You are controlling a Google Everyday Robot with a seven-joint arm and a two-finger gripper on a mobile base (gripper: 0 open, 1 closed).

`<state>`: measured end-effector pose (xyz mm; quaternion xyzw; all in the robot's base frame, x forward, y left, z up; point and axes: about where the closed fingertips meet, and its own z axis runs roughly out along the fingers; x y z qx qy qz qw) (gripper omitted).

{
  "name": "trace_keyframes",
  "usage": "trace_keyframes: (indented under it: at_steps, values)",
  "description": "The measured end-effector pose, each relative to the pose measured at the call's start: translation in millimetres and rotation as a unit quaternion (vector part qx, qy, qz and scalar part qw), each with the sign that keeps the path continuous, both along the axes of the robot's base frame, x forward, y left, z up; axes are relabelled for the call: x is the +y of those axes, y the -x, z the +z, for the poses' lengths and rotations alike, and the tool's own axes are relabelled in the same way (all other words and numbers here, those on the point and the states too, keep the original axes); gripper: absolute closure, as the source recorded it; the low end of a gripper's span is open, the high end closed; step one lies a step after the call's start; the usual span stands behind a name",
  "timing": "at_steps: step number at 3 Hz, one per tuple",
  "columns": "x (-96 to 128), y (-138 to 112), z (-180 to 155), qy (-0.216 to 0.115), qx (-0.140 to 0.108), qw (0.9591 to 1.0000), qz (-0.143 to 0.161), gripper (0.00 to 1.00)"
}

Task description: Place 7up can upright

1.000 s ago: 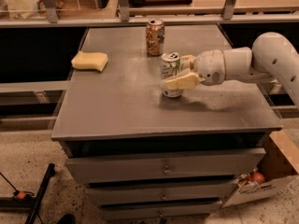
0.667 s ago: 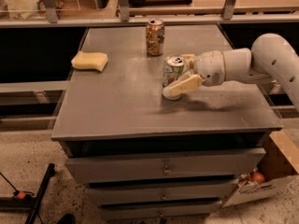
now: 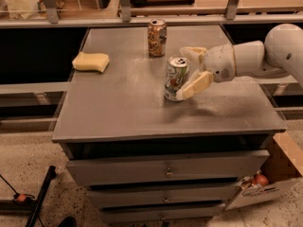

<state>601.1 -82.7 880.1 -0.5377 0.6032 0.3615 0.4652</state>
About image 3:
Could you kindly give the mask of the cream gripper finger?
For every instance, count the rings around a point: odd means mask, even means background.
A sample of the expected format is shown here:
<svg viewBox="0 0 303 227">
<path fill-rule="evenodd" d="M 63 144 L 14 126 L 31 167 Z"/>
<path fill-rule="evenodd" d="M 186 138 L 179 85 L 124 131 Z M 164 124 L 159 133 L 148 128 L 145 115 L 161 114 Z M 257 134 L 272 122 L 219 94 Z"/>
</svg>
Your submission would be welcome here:
<svg viewBox="0 0 303 227">
<path fill-rule="evenodd" d="M 188 60 L 201 63 L 207 52 L 205 47 L 192 47 L 192 46 L 183 46 L 179 49 L 179 52 L 182 56 L 186 57 Z"/>
<path fill-rule="evenodd" d="M 178 101 L 186 100 L 207 89 L 214 81 L 214 75 L 209 71 L 196 70 L 188 81 L 177 91 Z"/>
</svg>

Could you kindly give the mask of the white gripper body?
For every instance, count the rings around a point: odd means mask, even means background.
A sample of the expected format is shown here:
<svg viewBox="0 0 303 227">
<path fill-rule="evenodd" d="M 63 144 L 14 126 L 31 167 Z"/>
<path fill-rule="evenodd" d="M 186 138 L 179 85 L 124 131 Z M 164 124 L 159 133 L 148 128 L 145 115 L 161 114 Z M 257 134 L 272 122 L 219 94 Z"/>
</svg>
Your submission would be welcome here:
<svg viewBox="0 0 303 227">
<path fill-rule="evenodd" d="M 205 54 L 205 70 L 214 75 L 215 82 L 231 81 L 236 76 L 234 49 L 230 44 L 215 46 Z"/>
</svg>

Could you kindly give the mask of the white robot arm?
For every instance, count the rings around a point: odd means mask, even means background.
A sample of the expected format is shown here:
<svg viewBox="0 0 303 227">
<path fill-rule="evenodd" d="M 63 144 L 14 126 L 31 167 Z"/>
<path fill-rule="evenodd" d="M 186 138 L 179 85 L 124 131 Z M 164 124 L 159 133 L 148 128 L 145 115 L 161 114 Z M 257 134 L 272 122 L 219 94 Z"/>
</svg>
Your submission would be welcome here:
<svg viewBox="0 0 303 227">
<path fill-rule="evenodd" d="M 303 29 L 293 24 L 275 26 L 263 42 L 224 44 L 210 49 L 184 46 L 180 53 L 198 69 L 177 91 L 179 101 L 199 94 L 213 82 L 243 76 L 256 79 L 292 76 L 303 86 Z"/>
</svg>

